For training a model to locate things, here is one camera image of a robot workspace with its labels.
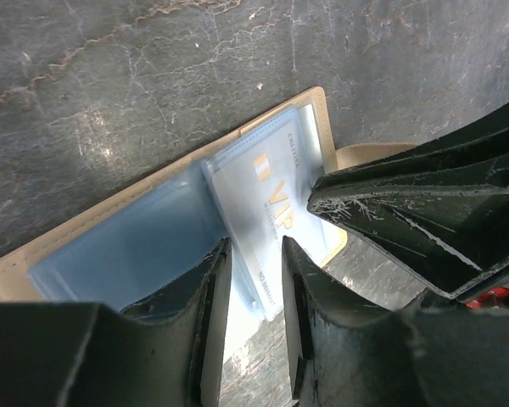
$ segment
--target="cracked concrete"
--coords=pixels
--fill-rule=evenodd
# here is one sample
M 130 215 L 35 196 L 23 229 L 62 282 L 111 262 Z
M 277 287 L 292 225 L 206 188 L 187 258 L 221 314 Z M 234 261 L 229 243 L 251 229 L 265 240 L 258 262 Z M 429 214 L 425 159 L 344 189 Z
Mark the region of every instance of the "cracked concrete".
M 338 147 L 443 136 L 508 98 L 509 1 L 1 1 L 0 256 L 317 85 Z

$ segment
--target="beige leather wallet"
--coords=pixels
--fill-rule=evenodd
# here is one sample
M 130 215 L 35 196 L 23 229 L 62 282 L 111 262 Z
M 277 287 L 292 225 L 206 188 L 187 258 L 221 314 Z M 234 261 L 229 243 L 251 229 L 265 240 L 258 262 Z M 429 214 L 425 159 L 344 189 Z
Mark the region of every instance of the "beige leather wallet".
M 30 243 L 14 250 L 0 259 L 0 301 L 40 301 L 42 295 L 32 285 L 28 272 L 30 268 L 47 258 L 59 248 L 72 242 L 80 235 L 101 224 L 110 216 L 134 203 L 148 192 L 162 185 L 163 182 L 184 171 L 193 161 L 202 159 L 223 149 L 231 142 L 243 137 L 250 130 L 269 120 L 289 107 L 301 108 L 310 104 L 314 111 L 316 130 L 322 153 L 325 172 L 338 169 L 338 160 L 333 145 L 330 122 L 328 119 L 325 94 L 322 88 L 315 87 L 288 100 L 269 112 L 257 117 L 226 136 L 178 159 L 171 165 L 159 170 L 135 183 L 131 187 L 104 200 L 102 203 L 66 221 Z M 346 233 L 338 247 L 333 250 L 330 260 L 345 244 Z

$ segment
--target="card holder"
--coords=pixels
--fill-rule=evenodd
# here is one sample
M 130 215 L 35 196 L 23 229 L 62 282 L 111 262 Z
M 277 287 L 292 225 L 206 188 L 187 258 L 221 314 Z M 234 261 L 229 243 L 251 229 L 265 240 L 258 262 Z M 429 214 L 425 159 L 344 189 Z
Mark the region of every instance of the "card holder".
M 33 265 L 45 298 L 102 301 L 115 310 L 194 267 L 227 236 L 197 164 Z
M 320 161 L 313 165 L 336 170 L 324 91 L 313 88 L 1 258 L 0 301 L 92 300 L 122 309 L 177 278 L 228 234 L 199 161 L 290 109 L 307 111 L 299 123 L 318 135 L 305 146 Z M 328 259 L 345 242 L 346 235 Z M 242 284 L 231 298 L 253 292 Z M 235 312 L 231 305 L 229 322 Z

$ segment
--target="red object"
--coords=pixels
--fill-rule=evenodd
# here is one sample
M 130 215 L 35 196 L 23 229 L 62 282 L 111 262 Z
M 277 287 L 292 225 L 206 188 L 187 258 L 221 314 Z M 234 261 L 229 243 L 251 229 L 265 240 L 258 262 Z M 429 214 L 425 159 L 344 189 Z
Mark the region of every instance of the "red object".
M 509 288 L 494 287 L 490 291 L 479 295 L 476 299 L 467 303 L 466 306 L 472 309 L 486 308 L 487 305 L 497 305 L 500 299 L 505 297 L 509 297 Z

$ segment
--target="black plastic part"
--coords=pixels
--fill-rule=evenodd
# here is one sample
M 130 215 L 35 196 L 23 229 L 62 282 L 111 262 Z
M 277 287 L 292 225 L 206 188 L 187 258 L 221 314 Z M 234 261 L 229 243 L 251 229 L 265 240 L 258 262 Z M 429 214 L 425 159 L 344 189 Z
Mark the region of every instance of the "black plastic part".
M 474 298 L 488 279 L 500 285 L 509 276 L 509 104 L 412 150 L 321 177 L 308 209 L 443 297 Z
M 293 239 L 282 256 L 289 363 L 304 366 L 291 369 L 299 407 L 509 406 L 509 310 L 391 312 L 326 274 Z
M 0 304 L 0 405 L 217 406 L 231 262 L 223 240 L 130 318 L 101 304 Z

